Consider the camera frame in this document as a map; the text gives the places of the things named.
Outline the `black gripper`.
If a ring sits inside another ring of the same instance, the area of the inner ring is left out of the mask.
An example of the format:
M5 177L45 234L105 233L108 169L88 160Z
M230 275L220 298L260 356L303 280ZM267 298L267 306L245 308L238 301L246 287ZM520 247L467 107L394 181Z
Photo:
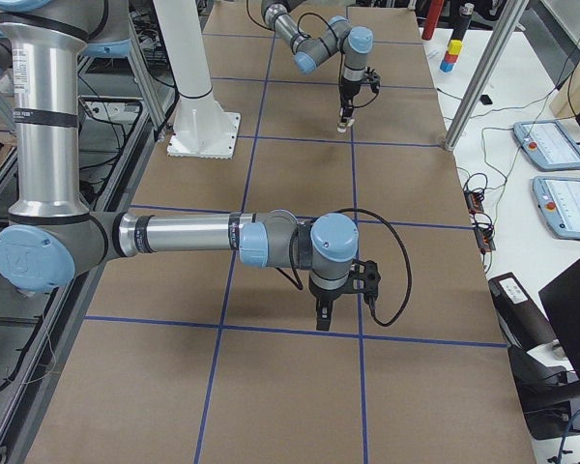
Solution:
M339 288L329 290L310 282L309 291L316 300L316 330L325 332L331 326L334 301L342 295L354 295L357 293L353 283L346 283Z
M353 124L354 97L360 92L362 82L360 80L341 79L339 81L340 111L339 123Z

